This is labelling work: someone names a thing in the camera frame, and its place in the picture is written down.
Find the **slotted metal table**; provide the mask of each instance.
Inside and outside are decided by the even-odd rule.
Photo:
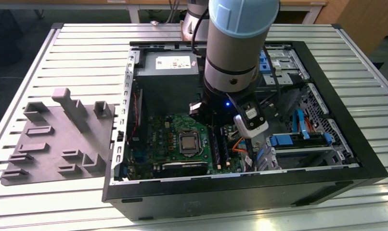
[[[0,123],[0,175],[24,127],[27,102],[55,106],[54,89],[68,87],[83,104],[104,100],[119,105],[130,41],[179,39],[178,24],[66,24],[51,30]],[[268,39],[306,41],[388,168],[388,82],[344,30],[331,25],[274,25]],[[135,223],[102,203],[103,183],[104,178],[91,178],[0,184],[0,229],[388,230],[388,178],[314,206]]]

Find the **green circuit board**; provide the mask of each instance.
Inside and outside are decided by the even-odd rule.
[[[192,156],[180,152],[182,134],[198,136],[199,152]],[[147,162],[152,164],[180,161],[207,162],[208,174],[232,173],[242,169],[239,158],[230,160],[228,167],[218,169],[214,166],[207,127],[188,115],[150,117],[147,157]]]

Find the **blue latch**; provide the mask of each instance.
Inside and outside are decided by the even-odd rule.
[[[270,142],[271,142],[271,146],[275,147],[278,146],[278,140],[276,140],[276,137],[270,137]]]
[[[328,132],[324,133],[324,138],[328,145],[334,143],[334,138]]]
[[[307,127],[306,127],[306,121],[304,121],[304,112],[299,108],[295,110],[292,114],[292,132],[299,132],[298,118],[299,118],[300,131],[303,133],[303,137],[304,139],[310,139],[310,135],[307,132]]]
[[[276,135],[275,137],[276,137],[279,145],[294,145],[290,135]]]
[[[260,150],[260,152],[259,152],[258,160],[262,158],[263,154],[264,154],[264,148],[262,148],[262,150]]]
[[[271,146],[294,145],[291,135],[274,135],[270,137]]]
[[[260,73],[271,74],[270,64],[267,61],[267,55],[264,51],[260,52]]]

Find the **label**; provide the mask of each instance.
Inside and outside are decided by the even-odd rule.
[[[311,4],[311,5],[326,5],[324,2],[311,2],[310,4]]]
[[[246,111],[246,115],[247,115],[248,119],[252,119],[254,117],[258,116],[258,111],[256,111],[255,107]]]
[[[246,156],[246,162],[250,166],[252,166],[252,159],[248,156]]]
[[[156,58],[156,69],[190,69],[192,68],[190,56],[160,56]]]
[[[126,3],[126,0],[107,0],[108,3]]]

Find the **floor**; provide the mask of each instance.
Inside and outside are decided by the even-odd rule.
[[[15,96],[18,88],[31,67],[36,53],[43,44],[54,23],[130,23],[130,16],[123,10],[88,10],[88,11],[46,11],[46,18],[38,20],[31,10],[12,11],[16,21],[24,33],[18,41],[23,51],[23,59],[12,66],[0,66],[0,120]],[[140,11],[142,22],[148,23],[154,17],[166,20],[170,11],[159,13]],[[379,49],[371,55],[373,62],[384,62],[381,73],[388,79],[388,40],[381,42]]]

